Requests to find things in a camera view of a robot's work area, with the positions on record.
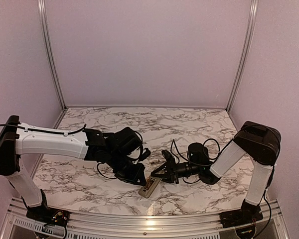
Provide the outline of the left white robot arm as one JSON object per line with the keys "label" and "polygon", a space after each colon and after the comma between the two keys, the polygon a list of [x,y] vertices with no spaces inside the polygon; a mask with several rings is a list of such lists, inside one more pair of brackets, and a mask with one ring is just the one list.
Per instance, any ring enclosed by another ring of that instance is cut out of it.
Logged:
{"label": "left white robot arm", "polygon": [[107,164],[116,179],[133,185],[147,183],[141,161],[150,151],[143,147],[142,136],[129,127],[106,133],[86,126],[75,131],[56,130],[21,123],[18,116],[10,116],[0,128],[0,175],[8,179],[25,205],[43,222],[51,220],[53,210],[48,207],[43,191],[21,166],[19,159],[24,154],[96,161]]}

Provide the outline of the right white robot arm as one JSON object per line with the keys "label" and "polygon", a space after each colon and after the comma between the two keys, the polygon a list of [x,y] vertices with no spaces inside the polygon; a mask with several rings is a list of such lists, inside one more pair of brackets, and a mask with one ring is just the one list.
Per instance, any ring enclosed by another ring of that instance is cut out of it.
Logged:
{"label": "right white robot arm", "polygon": [[172,152],[163,150],[161,153],[165,163],[154,170],[151,176],[177,184],[179,178],[198,175],[201,182],[214,185],[247,154],[254,160],[254,171],[246,198],[237,212],[237,219],[247,223],[256,215],[265,190],[271,183],[280,151],[279,131],[246,121],[215,158],[210,158],[207,147],[199,142],[188,146],[184,163],[176,163]]}

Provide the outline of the grey remote control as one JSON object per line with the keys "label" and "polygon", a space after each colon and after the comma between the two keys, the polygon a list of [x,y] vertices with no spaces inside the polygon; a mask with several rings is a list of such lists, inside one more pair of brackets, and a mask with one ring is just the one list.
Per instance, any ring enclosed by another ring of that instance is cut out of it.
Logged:
{"label": "grey remote control", "polygon": [[138,194],[144,198],[149,198],[160,182],[161,178],[150,176],[147,179],[146,185],[139,189]]}

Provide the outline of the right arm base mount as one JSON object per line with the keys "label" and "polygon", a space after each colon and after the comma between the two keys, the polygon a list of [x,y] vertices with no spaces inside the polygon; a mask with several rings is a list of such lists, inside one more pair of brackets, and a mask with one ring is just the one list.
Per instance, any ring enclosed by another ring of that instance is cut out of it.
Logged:
{"label": "right arm base mount", "polygon": [[259,213],[260,210],[256,210],[255,213],[249,211],[243,211],[241,209],[222,212],[220,214],[220,222],[223,228],[236,227],[254,223],[262,220],[263,214]]}

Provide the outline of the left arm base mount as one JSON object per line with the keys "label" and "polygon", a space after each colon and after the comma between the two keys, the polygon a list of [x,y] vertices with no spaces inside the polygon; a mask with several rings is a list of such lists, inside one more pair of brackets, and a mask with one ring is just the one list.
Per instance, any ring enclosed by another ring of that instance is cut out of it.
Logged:
{"label": "left arm base mount", "polygon": [[49,207],[46,195],[41,191],[42,202],[37,207],[26,206],[26,216],[30,219],[45,223],[45,225],[57,225],[61,227],[67,226],[70,213],[64,209]]}

